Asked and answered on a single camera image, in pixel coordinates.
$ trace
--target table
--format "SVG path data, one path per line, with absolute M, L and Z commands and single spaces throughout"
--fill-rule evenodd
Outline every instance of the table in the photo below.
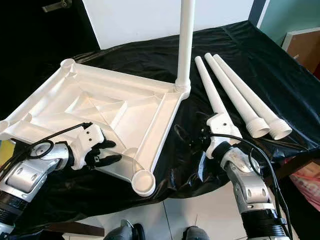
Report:
M 169 36 L 133 42 L 81 54 L 74 59 L 80 64 L 174 83 L 177 77 L 178 40 L 178 36 Z M 182 101 L 172 126 L 182 126 L 195 139 L 205 123 L 205 116 L 213 114 L 194 62 L 196 56 L 203 57 L 207 52 L 218 53 L 292 127 L 290 136 L 278 141 L 268 135 L 252 139 L 219 81 L 209 72 L 232 121 L 245 139 L 262 148 L 274 163 L 297 156 L 293 161 L 296 165 L 291 166 L 290 171 L 282 168 L 279 173 L 290 174 L 308 159 L 319 156 L 320 81 L 248 21 L 194 32 L 191 93 L 188 99 Z M 253 157 L 262 167 L 265 165 L 259 156 Z M 213 191 L 229 181 L 219 163 L 206 159 L 201 151 L 190 152 L 173 127 L 154 175 L 154 194 L 141 198 L 132 191 L 129 183 L 98 171 L 65 169 L 55 172 L 48 177 L 17 222 L 16 232 L 29 232 L 52 223 L 109 214 L 157 203 L 169 197 L 194 197 Z

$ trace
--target black cable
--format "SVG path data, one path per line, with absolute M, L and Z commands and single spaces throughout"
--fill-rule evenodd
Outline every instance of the black cable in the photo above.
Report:
M 250 163 L 253 171 L 254 171 L 260 178 L 263 178 L 262 174 L 261 174 L 260 172 L 258 172 L 258 170 L 255 168 L 255 166 L 254 166 L 254 164 L 253 164 L 253 162 L 252 162 L 252 156 L 251 156 L 251 155 L 252 155 L 252 151 L 253 151 L 253 150 L 254 150 L 254 149 L 251 148 L 251 150 L 250 150 L 250 152 L 249 152 L 249 154 L 248 154 L 249 163 Z
M 277 145 L 289 147 L 289 148 L 292 148 L 292 149 L 298 149 L 298 150 L 303 149 L 303 150 L 307 150 L 307 151 L 309 150 L 305 146 L 302 146 L 301 144 L 297 144 L 297 143 L 293 143 L 293 142 L 272 140 L 272 139 L 267 139 L 267 138 L 264 138 L 264 137 L 261 137 L 260 140 L 265 141 L 265 142 L 269 142 L 269 143 L 272 143 L 272 144 L 277 144 Z
M 276 213 L 277 215 L 281 218 L 281 210 L 280 210 L 280 203 L 279 203 L 279 199 L 282 202 L 282 205 L 284 206 L 284 213 L 285 213 L 285 217 L 286 217 L 286 221 L 287 221 L 287 225 L 288 225 L 288 230 L 284 227 L 284 230 L 287 232 L 288 231 L 288 237 L 293 240 L 293 234 L 292 234 L 292 227 L 291 227 L 291 220 L 290 220 L 290 215 L 289 215 L 289 209 L 288 206 L 286 204 L 286 201 L 281 193 L 280 187 L 279 187 L 279 183 L 277 180 L 277 176 L 275 174 L 275 171 L 272 167 L 272 164 L 268 158 L 268 156 L 266 155 L 266 153 L 259 147 L 257 147 L 255 144 L 253 144 L 252 142 L 243 139 L 241 137 L 237 137 L 237 136 L 233 136 L 233 135 L 229 135 L 229 134 L 220 134 L 220 133 L 210 133 L 210 137 L 223 137 L 223 138 L 230 138 L 230 139 L 236 139 L 240 142 L 246 143 L 249 146 L 251 146 L 253 149 L 257 150 L 264 158 L 265 161 L 269 167 L 269 170 L 271 172 L 271 176 L 272 176 L 272 188 L 274 191 L 274 198 L 275 198 L 275 207 L 276 207 Z
M 16 164 L 17 160 L 27 151 L 24 149 L 18 152 L 16 155 L 10 157 L 3 165 L 0 166 L 0 181 L 8 173 L 9 169 Z
M 83 122 L 83 123 L 74 125 L 74 126 L 72 126 L 72 127 L 68 127 L 68 128 L 66 128 L 66 129 L 64 129 L 64 130 L 58 131 L 58 132 L 56 132 L 56 133 L 54 133 L 54 134 L 51 134 L 51 135 L 49 135 L 49 136 L 47 136 L 47 137 L 45 137 L 45 138 L 43 138 L 43 139 L 41 139 L 41 140 L 33 143 L 32 145 L 35 146 L 35 145 L 41 143 L 41 141 L 48 140 L 48 139 L 52 139 L 52 138 L 54 138 L 54 137 L 56 137 L 56 136 L 58 136 L 58 135 L 64 134 L 64 133 L 66 133 L 66 132 L 69 132 L 69 131 L 71 131 L 71 130 L 73 130 L 73 129 L 77 129 L 77 128 L 79 128 L 79 127 L 83 127 L 84 129 L 86 129 L 86 128 L 88 128 L 88 127 L 91 126 L 91 125 L 92 125 L 92 122 Z
M 45 155 L 47 155 L 48 153 L 51 152 L 51 150 L 54 148 L 55 144 L 53 141 L 51 140 L 43 140 L 41 141 L 42 144 L 44 143 L 48 143 L 50 144 L 49 148 L 47 150 L 45 150 L 43 153 L 39 154 L 39 155 L 36 155 L 36 156 L 31 156 L 30 154 L 27 155 L 27 158 L 28 159 L 40 159 L 42 157 L 44 157 Z

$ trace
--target white pipe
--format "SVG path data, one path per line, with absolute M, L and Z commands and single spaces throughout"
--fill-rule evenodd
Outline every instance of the white pipe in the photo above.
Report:
M 280 119 L 218 54 L 215 54 L 213 58 L 258 116 L 269 125 L 269 133 L 273 139 L 282 139 L 292 132 L 291 127 L 283 119 Z
M 228 118 L 230 119 L 230 122 L 231 122 L 231 118 L 228 114 L 228 111 L 227 111 L 224 103 L 222 102 L 222 100 L 218 94 L 218 91 L 217 91 L 214 83 L 212 82 L 212 79 L 211 79 L 201 57 L 196 56 L 194 61 L 195 61 L 196 67 L 198 68 L 203 86 L 205 88 L 205 92 L 208 95 L 213 112 L 217 113 L 217 114 L 226 113 Z
M 190 92 L 191 89 L 189 75 L 195 2 L 196 0 L 181 0 L 178 72 L 175 80 L 175 89 L 180 93 Z
M 258 117 L 255 111 L 251 108 L 251 106 L 247 103 L 241 93 L 230 81 L 225 72 L 220 68 L 212 55 L 210 53 L 206 53 L 204 55 L 204 58 L 208 62 L 226 94 L 229 96 L 233 105 L 244 120 L 246 129 L 248 130 L 250 135 L 253 138 L 260 138 L 266 135 L 270 129 L 265 120 Z
M 194 61 L 195 61 L 195 65 L 199 71 L 203 86 L 205 88 L 205 92 L 209 98 L 210 105 L 213 109 L 213 112 L 217 113 L 217 114 L 224 114 L 225 118 L 227 119 L 227 122 L 229 122 L 229 124 L 230 124 L 230 132 L 223 132 L 223 133 L 234 135 L 236 137 L 242 138 L 242 135 L 241 135 L 239 129 L 232 122 L 232 120 L 229 116 L 229 113 L 228 113 L 224 103 L 222 102 L 222 100 L 219 96 L 219 93 L 218 93 L 214 83 L 212 82 L 212 79 L 211 79 L 201 57 L 196 56 Z M 213 130 L 213 128 L 212 128 L 213 126 L 211 126 L 210 122 L 211 121 L 208 120 L 206 123 L 211 127 L 211 130 Z M 230 142 L 232 143 L 232 145 L 239 143 L 239 141 L 234 140 L 234 139 L 231 139 Z

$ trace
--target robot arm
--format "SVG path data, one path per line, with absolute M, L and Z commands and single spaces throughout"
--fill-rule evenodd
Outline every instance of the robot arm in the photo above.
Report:
M 233 192 L 241 214 L 248 240 L 290 240 L 284 232 L 283 218 L 278 218 L 268 188 L 262 178 L 253 171 L 248 155 L 239 148 L 221 144 L 218 154 L 223 155 L 220 166 L 233 184 Z M 257 161 L 252 159 L 259 169 Z
M 201 136 L 196 141 L 189 140 L 188 133 L 180 126 L 176 125 L 174 128 L 181 140 L 191 147 L 192 152 L 193 149 L 204 150 L 208 159 L 218 161 L 226 171 L 233 184 L 235 200 L 248 240 L 290 240 L 284 231 L 286 221 L 277 215 L 268 188 L 260 176 L 258 162 L 249 158 L 236 145 L 240 142 L 241 135 L 230 118 L 224 113 L 218 113 L 200 125 Z M 236 136 L 239 140 L 226 136 Z
M 18 161 L 0 180 L 0 239 L 13 231 L 16 220 L 45 183 L 48 174 L 65 167 L 78 170 L 84 165 L 94 168 L 115 163 L 121 155 L 102 159 L 98 156 L 100 149 L 115 145 L 95 124 L 89 124 L 70 145 L 50 141 L 34 145 L 28 156 Z

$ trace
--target white floor tile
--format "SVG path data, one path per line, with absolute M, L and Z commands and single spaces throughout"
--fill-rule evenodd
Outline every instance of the white floor tile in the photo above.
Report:
M 120 212 L 96 216 L 105 234 L 120 226 L 121 220 L 142 224 L 147 240 L 170 240 L 170 231 L 163 203 L 133 207 Z
M 81 224 L 87 224 L 87 225 L 90 225 L 90 226 L 95 226 L 95 227 L 99 227 L 99 228 L 103 228 L 104 226 L 102 226 L 101 222 L 98 220 L 97 216 L 90 216 L 90 217 L 87 217 L 83 220 L 79 220 L 77 221 L 78 223 L 81 223 Z
M 71 235 L 67 240 L 104 240 L 104 237 L 100 236 L 86 236 L 86 235 Z
M 64 240 L 71 240 L 70 236 L 67 234 L 63 234 L 62 237 L 64 238 Z
M 204 229 L 210 239 L 235 240 L 246 236 L 231 182 L 204 195 L 164 201 L 174 240 L 189 226 Z

